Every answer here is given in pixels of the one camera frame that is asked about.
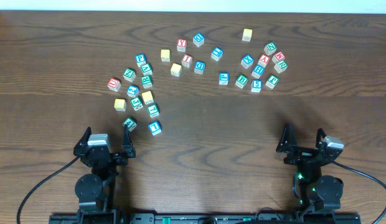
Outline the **blue 2 block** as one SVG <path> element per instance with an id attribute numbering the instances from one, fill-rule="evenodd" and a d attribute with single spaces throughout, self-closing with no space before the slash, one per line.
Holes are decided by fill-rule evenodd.
<path id="1" fill-rule="evenodd" d="M 135 98 L 139 95 L 139 88 L 138 86 L 136 85 L 130 85 L 128 88 L 127 88 L 127 91 L 126 91 L 126 94 L 131 97 L 131 98 Z"/>

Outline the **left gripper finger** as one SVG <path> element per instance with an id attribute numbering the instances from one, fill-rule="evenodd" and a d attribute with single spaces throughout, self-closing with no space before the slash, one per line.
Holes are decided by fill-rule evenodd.
<path id="1" fill-rule="evenodd" d="M 129 129 L 127 126 L 123 127 L 123 140 L 121 146 L 125 153 L 131 153 L 133 151 L 133 144 L 129 137 Z"/>
<path id="2" fill-rule="evenodd" d="M 91 134 L 92 134 L 92 129 L 91 129 L 91 127 L 88 127 L 85 130 L 83 136 L 78 141 L 77 146 L 87 146 L 88 140 L 89 140 L 89 137 L 91 136 Z"/>

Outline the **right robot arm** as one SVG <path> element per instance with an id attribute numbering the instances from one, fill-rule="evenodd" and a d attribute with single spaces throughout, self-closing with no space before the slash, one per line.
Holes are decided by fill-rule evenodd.
<path id="1" fill-rule="evenodd" d="M 290 124 L 283 128 L 276 152 L 285 153 L 283 162 L 296 166 L 293 176 L 293 192 L 300 200 L 301 208 L 295 219 L 302 223 L 336 223 L 335 211 L 341 207 L 343 181 L 323 175 L 321 168 L 333 163 L 343 152 L 344 143 L 327 135 L 319 128 L 314 148 L 298 144 Z"/>

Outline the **red I block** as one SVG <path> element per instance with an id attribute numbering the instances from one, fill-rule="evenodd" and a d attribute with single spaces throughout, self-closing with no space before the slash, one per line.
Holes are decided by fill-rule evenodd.
<path id="1" fill-rule="evenodd" d="M 193 62 L 193 57 L 191 55 L 189 54 L 183 55 L 181 59 L 182 66 L 189 68 L 192 65 L 192 62 Z"/>

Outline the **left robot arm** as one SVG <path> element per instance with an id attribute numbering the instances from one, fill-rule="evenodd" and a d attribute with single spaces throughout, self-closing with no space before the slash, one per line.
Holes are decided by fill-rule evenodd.
<path id="1" fill-rule="evenodd" d="M 107 134 L 92 134 L 90 127 L 84 132 L 73 149 L 83 164 L 91 168 L 75 184 L 75 195 L 79 199 L 77 221 L 79 223 L 129 223 L 129 217 L 114 208 L 118 166 L 128 164 L 128 159 L 136 157 L 136 151 L 129 136 L 127 126 L 123 130 L 121 144 L 123 152 L 111 152 Z"/>

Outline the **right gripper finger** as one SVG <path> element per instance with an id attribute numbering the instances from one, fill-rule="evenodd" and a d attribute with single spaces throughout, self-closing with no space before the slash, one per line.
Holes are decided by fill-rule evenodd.
<path id="1" fill-rule="evenodd" d="M 283 128 L 281 139 L 276 147 L 277 152 L 291 152 L 298 145 L 296 136 L 290 124 L 286 123 Z"/>
<path id="2" fill-rule="evenodd" d="M 316 134 L 316 148 L 320 149 L 322 146 L 322 140 L 326 137 L 326 133 L 323 128 L 319 128 Z"/>

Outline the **red A block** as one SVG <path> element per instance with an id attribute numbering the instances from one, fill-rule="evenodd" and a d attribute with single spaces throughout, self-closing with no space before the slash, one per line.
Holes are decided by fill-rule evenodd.
<path id="1" fill-rule="evenodd" d="M 265 68 L 268 65 L 269 61 L 270 61 L 269 56 L 267 56 L 266 54 L 261 54 L 261 56 L 258 60 L 258 65 Z"/>

